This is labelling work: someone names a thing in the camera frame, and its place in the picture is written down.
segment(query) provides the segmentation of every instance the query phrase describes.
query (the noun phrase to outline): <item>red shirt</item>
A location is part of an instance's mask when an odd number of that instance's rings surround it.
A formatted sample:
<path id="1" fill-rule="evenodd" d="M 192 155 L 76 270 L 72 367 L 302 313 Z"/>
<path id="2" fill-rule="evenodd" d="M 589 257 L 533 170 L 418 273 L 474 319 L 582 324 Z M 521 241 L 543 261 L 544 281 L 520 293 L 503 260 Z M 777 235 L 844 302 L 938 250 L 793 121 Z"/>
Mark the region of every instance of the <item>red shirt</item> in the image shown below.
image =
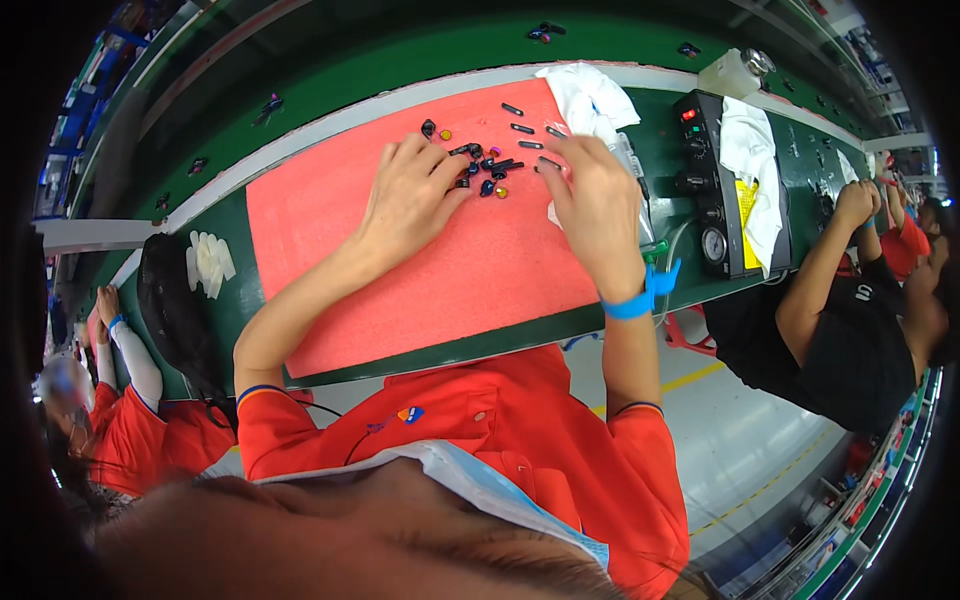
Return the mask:
<path id="1" fill-rule="evenodd" d="M 90 479 L 139 497 L 161 482 L 196 477 L 234 443 L 232 430 L 210 422 L 205 408 L 196 401 L 167 402 L 164 420 L 144 404 L 133 386 L 119 396 L 106 383 L 97 384 L 89 415 L 100 440 Z"/>
<path id="2" fill-rule="evenodd" d="M 610 575 L 661 597 L 689 557 L 673 440 L 659 409 L 604 423 L 569 393 L 556 345 L 388 377 L 384 389 L 324 430 L 281 390 L 240 396 L 249 479 L 342 467 L 385 448 L 442 439 L 470 452 L 543 509 L 610 546 Z"/>
<path id="3" fill-rule="evenodd" d="M 909 215 L 903 216 L 903 231 L 893 227 L 880 236 L 880 247 L 897 281 L 906 281 L 917 262 L 917 256 L 930 254 L 926 235 Z"/>

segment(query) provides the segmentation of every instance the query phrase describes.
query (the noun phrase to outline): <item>red foam mat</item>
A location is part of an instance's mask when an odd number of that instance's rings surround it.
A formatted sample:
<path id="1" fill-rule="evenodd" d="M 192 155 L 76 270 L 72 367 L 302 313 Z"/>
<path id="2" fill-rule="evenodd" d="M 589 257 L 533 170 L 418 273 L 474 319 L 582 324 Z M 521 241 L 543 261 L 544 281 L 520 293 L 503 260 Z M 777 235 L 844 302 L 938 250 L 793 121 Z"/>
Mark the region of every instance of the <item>red foam mat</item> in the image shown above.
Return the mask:
<path id="1" fill-rule="evenodd" d="M 517 117 L 500 107 L 524 110 Z M 549 125 L 568 129 L 544 80 L 464 92 L 381 117 L 294 156 L 247 186 L 247 210 L 267 299 L 333 252 L 359 225 L 380 150 L 424 119 L 450 130 L 450 150 L 469 142 L 498 146 L 523 161 L 509 172 L 505 199 L 473 196 L 437 240 L 410 261 L 325 312 L 287 361 L 301 377 L 449 342 L 597 302 L 589 276 L 564 234 L 547 220 L 550 196 L 533 166 Z M 511 123 L 536 130 L 516 132 Z"/>

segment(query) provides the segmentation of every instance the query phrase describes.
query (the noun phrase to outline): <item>yellow label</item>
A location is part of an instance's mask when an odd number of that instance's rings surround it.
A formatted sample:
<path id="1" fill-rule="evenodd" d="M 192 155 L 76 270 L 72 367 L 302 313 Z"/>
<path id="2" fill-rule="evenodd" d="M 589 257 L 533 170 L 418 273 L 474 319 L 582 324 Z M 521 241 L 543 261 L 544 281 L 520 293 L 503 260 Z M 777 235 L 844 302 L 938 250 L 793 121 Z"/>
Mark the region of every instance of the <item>yellow label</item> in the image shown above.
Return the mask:
<path id="1" fill-rule="evenodd" d="M 756 203 L 756 191 L 760 187 L 760 183 L 754 180 L 753 185 L 747 187 L 747 184 L 742 180 L 735 180 L 734 184 L 736 185 L 736 201 L 740 204 L 740 234 L 743 236 L 743 268 L 759 269 L 760 261 L 756 259 L 754 249 L 750 247 L 750 242 L 747 241 L 746 227 L 747 217 L 750 216 L 750 211 L 754 209 L 754 204 Z"/>

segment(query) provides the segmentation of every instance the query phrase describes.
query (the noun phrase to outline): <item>gray floor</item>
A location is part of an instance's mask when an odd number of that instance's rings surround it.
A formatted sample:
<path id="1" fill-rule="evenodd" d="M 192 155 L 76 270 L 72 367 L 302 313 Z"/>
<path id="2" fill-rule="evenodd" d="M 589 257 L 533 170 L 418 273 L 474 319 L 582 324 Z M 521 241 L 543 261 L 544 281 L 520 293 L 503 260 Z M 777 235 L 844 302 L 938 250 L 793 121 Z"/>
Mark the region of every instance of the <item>gray floor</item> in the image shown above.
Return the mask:
<path id="1" fill-rule="evenodd" d="M 702 324 L 684 312 L 679 316 L 681 324 L 684 330 L 690 329 L 688 339 L 695 340 L 695 330 Z M 660 382 L 669 389 L 663 408 L 677 447 L 690 558 L 695 560 L 735 538 L 775 507 L 785 510 L 782 507 L 789 503 L 783 500 L 816 474 L 845 432 L 823 417 L 744 386 L 711 357 L 669 348 L 662 338 L 661 330 Z M 585 338 L 565 354 L 572 374 L 570 392 L 600 418 L 606 397 L 602 349 L 602 339 Z M 382 381 L 314 388 L 315 401 L 343 413 L 381 389 Z M 320 427 L 336 419 L 320 410 L 310 412 Z M 229 452 L 209 472 L 241 473 L 239 454 Z"/>

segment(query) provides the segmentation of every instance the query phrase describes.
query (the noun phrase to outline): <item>white sleeve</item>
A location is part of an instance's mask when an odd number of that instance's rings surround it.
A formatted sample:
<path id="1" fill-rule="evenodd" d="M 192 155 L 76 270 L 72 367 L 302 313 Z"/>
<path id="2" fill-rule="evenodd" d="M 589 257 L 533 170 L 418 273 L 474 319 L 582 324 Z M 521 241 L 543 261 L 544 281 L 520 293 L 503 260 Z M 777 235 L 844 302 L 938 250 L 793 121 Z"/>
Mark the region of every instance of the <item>white sleeve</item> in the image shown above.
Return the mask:
<path id="1" fill-rule="evenodd" d="M 97 378 L 117 391 L 117 371 L 113 367 L 113 350 L 110 342 L 97 344 Z"/>
<path id="2" fill-rule="evenodd" d="M 160 396 L 163 394 L 163 376 L 147 347 L 143 345 L 143 340 L 122 321 L 113 326 L 110 336 L 120 348 L 133 390 L 151 410 L 157 412 L 160 408 Z"/>

